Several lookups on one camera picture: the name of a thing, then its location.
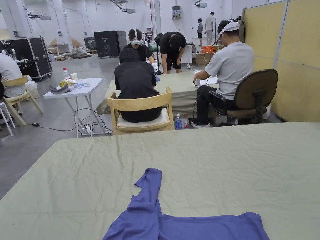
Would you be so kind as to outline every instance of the beige partition panel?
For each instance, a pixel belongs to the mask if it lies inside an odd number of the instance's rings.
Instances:
[[[319,9],[319,0],[289,2],[272,102],[272,110],[287,121],[320,121]]]
[[[284,8],[285,2],[278,2],[245,10],[245,43],[254,50],[255,71],[273,67]]]

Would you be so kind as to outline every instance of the chair cushion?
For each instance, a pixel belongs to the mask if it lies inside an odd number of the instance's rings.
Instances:
[[[262,113],[266,113],[267,108],[263,107]],[[255,109],[250,110],[235,110],[235,111],[227,111],[227,116],[235,119],[244,119],[254,117],[256,115]]]
[[[28,92],[24,92],[23,94],[21,94],[20,96],[17,96],[17,97],[10,97],[10,98],[5,98],[8,102],[13,102],[13,101],[16,101],[16,100],[19,100],[21,98],[24,98],[28,95]]]
[[[149,122],[139,122],[139,123],[131,123],[131,122],[127,122],[126,120],[124,120],[121,116],[121,114],[119,115],[118,118],[118,123],[117,126],[118,127],[150,127],[150,126],[154,126],[154,125],[159,125],[159,124],[163,124],[163,123],[167,123],[169,122],[169,115],[167,112],[167,109],[163,108],[161,110],[161,114],[160,116],[153,120],[153,121],[149,121]]]

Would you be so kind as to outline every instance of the shoe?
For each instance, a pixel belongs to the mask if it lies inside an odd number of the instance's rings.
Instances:
[[[5,124],[5,121],[3,118],[0,118],[0,125]]]
[[[210,123],[202,123],[197,119],[191,121],[191,126],[194,128],[209,128],[211,127]]]

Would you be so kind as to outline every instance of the blue cloth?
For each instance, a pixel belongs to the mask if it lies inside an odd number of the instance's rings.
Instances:
[[[260,215],[252,212],[202,218],[162,214],[158,200],[161,177],[158,169],[146,170],[135,183],[140,193],[132,196],[103,240],[269,240]]]

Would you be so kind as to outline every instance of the paper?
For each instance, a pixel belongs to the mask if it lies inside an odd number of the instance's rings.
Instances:
[[[209,84],[217,84],[218,82],[218,77],[215,76],[215,77],[209,77],[209,79],[206,79],[206,80],[200,80],[200,86],[203,86],[203,85],[209,85]]]

